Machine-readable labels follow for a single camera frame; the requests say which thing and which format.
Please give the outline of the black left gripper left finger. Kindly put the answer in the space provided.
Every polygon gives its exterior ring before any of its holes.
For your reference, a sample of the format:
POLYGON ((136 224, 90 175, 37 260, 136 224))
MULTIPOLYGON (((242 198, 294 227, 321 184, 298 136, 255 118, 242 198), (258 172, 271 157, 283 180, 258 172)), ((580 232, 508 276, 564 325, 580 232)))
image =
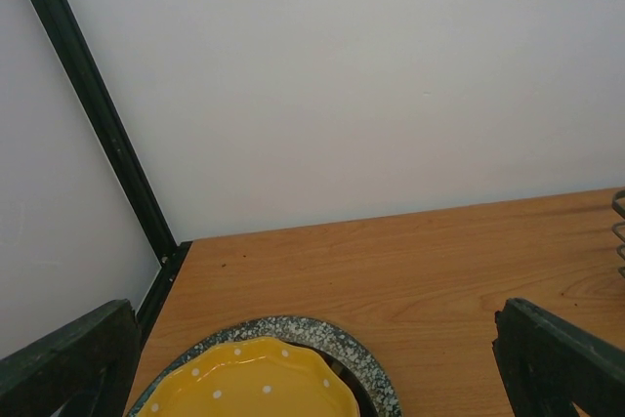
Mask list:
POLYGON ((130 302, 109 301, 1 360, 1 414, 121 416, 140 352, 130 302))

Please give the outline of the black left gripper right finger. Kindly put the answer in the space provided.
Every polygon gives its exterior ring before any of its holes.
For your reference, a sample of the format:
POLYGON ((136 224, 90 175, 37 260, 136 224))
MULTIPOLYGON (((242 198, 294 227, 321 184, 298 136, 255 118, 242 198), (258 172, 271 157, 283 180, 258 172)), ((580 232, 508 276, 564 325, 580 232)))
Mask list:
POLYGON ((492 350, 516 416, 622 416, 624 351, 523 298, 495 314, 492 350))

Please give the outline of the yellow dotted scalloped plate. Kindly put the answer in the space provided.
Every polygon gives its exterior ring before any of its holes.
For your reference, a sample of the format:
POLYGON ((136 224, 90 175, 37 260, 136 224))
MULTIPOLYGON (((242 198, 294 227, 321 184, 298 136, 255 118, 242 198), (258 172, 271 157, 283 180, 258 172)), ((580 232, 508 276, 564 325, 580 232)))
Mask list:
POLYGON ((317 352, 271 337, 209 348, 165 374, 131 416, 359 416, 317 352))

